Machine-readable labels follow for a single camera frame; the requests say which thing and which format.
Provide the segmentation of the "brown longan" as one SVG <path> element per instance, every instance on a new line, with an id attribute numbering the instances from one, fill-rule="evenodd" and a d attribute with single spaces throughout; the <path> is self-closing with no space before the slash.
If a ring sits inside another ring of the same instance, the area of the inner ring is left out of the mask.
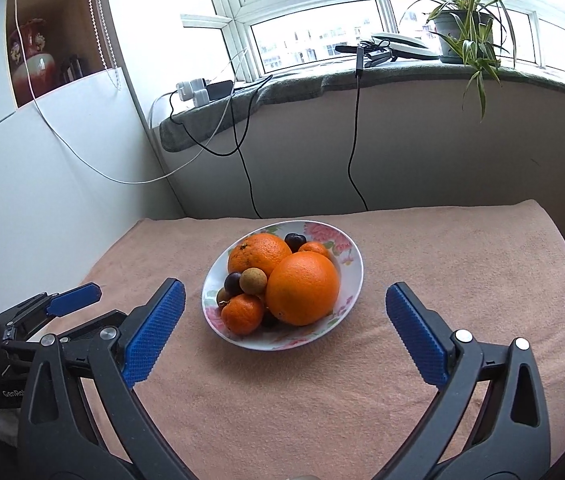
<path id="1" fill-rule="evenodd" d="M 267 286 L 267 275 L 261 269 L 249 268 L 241 273 L 239 284 L 245 294 L 261 295 Z"/>
<path id="2" fill-rule="evenodd" d="M 223 309 L 226 306 L 226 304 L 228 304 L 230 299 L 232 299 L 232 295 L 230 295 L 226 289 L 221 288 L 216 294 L 217 307 Z"/>

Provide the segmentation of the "dark plum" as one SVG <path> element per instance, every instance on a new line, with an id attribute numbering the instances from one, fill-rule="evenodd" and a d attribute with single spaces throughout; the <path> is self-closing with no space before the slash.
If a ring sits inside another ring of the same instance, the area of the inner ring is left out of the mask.
<path id="1" fill-rule="evenodd" d="M 261 329 L 263 332 L 270 332 L 276 330 L 280 326 L 280 322 L 272 312 L 266 310 L 261 322 Z"/>
<path id="2" fill-rule="evenodd" d="M 235 297 L 242 294 L 240 280 L 240 272 L 232 272 L 226 276 L 224 281 L 224 289 L 230 297 Z"/>
<path id="3" fill-rule="evenodd" d="M 284 237 L 284 243 L 288 245 L 291 252 L 298 252 L 299 248 L 307 243 L 307 239 L 303 234 L 289 233 Z"/>

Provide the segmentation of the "mandarin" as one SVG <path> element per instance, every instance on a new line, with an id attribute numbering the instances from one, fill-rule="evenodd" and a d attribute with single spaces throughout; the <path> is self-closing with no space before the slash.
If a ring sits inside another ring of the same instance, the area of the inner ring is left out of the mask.
<path id="1" fill-rule="evenodd" d="M 247 336 L 258 329 L 266 308 L 258 296 L 242 294 L 228 301 L 220 317 L 232 333 Z"/>
<path id="2" fill-rule="evenodd" d="M 325 258 L 331 258 L 330 250 L 325 247 L 324 244 L 316 242 L 316 240 L 311 240 L 310 242 L 306 242 L 299 246 L 299 252 L 314 252 L 315 254 L 324 256 Z"/>

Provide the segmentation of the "floral white ceramic plate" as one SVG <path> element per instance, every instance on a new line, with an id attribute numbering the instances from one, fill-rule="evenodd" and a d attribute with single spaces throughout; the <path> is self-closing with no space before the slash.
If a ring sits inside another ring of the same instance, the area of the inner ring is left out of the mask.
<path id="1" fill-rule="evenodd" d="M 205 321 L 216 335 L 244 349 L 267 352 L 289 350 L 305 346 L 325 336 L 348 316 L 363 287 L 365 275 L 363 256 L 350 236 L 328 223 L 308 219 L 279 221 L 262 226 L 252 233 L 268 233 L 279 238 L 293 233 L 302 234 L 310 242 L 324 244 L 340 276 L 339 296 L 329 314 L 306 327 L 278 325 L 268 330 L 260 328 L 249 336 L 230 333 L 220 318 L 220 307 L 216 303 L 217 292 L 222 288 L 227 275 L 230 250 L 226 249 L 210 267 L 201 292 Z"/>

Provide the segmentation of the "large rough orange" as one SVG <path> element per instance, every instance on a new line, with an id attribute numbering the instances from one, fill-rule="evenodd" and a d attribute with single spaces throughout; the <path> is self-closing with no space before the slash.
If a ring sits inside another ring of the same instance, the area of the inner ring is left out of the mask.
<path id="1" fill-rule="evenodd" d="M 270 233 L 256 233 L 240 240 L 232 248 L 228 256 L 227 271 L 234 273 L 256 268 L 269 276 L 290 255 L 291 249 L 282 238 Z"/>

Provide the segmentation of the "large smooth orange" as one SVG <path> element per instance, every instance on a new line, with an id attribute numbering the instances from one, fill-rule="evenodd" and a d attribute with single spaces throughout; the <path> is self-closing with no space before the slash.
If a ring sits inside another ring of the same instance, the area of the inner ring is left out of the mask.
<path id="1" fill-rule="evenodd" d="M 284 324 L 311 325 L 329 314 L 340 292 L 340 275 L 331 260 L 317 252 L 296 252 L 269 275 L 265 304 Z"/>

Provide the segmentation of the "green windowsill cloth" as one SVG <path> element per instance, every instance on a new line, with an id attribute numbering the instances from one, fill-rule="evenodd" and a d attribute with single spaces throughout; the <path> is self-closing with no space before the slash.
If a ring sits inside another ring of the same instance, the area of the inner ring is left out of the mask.
<path id="1" fill-rule="evenodd" d="M 476 79 L 474 70 L 468 66 L 435 62 L 385 63 L 366 68 L 361 81 L 356 80 L 352 70 L 299 70 L 265 78 L 201 107 L 178 113 L 172 110 L 153 131 L 164 151 L 178 153 L 206 142 L 238 122 L 249 120 L 263 106 L 309 101 L 327 92 L 385 84 L 450 80 L 471 86 Z"/>

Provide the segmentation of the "red ceramic vase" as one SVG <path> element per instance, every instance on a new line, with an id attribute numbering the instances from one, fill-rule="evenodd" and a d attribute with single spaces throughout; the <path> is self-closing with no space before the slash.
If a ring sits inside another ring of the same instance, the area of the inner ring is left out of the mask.
<path id="1" fill-rule="evenodd" d="M 47 51 L 45 28 L 45 20 L 32 18 L 9 36 L 11 81 L 19 106 L 57 87 L 56 61 Z"/>

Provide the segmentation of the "white power strip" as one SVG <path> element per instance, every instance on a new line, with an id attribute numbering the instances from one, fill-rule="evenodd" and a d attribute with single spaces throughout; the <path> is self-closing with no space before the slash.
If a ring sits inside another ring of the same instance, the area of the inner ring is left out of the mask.
<path id="1" fill-rule="evenodd" d="M 206 81 L 196 78 L 188 81 L 180 81 L 176 84 L 176 93 L 183 102 L 191 101 L 194 107 L 200 107 L 211 103 Z"/>

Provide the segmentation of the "black charger brick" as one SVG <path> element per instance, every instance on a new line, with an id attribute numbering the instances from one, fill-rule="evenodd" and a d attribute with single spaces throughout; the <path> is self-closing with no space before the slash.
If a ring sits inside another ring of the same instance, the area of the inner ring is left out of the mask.
<path id="1" fill-rule="evenodd" d="M 205 90 L 211 102 L 228 98 L 235 89 L 235 83 L 232 80 L 222 80 L 217 82 L 208 82 L 205 84 Z"/>

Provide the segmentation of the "black device on sill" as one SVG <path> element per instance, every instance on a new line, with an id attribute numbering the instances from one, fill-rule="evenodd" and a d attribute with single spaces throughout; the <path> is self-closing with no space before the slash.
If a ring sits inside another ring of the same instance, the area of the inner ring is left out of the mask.
<path id="1" fill-rule="evenodd" d="M 363 76 L 367 68 L 377 67 L 399 58 L 414 61 L 439 61 L 439 55 L 430 50 L 423 41 L 393 32 L 378 32 L 370 40 L 359 40 L 352 44 L 337 44 L 334 51 L 352 54 L 356 58 L 355 76 Z"/>

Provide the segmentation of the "potted spider plant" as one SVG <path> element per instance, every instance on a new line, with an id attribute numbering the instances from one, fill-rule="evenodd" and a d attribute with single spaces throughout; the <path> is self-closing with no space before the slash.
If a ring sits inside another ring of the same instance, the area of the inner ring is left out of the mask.
<path id="1" fill-rule="evenodd" d="M 468 67 L 468 88 L 476 90 L 480 114 L 487 110 L 486 83 L 500 82 L 501 55 L 517 60 L 515 34 L 509 0 L 413 0 L 430 2 L 427 20 L 436 26 L 435 35 L 450 50 L 453 62 Z"/>

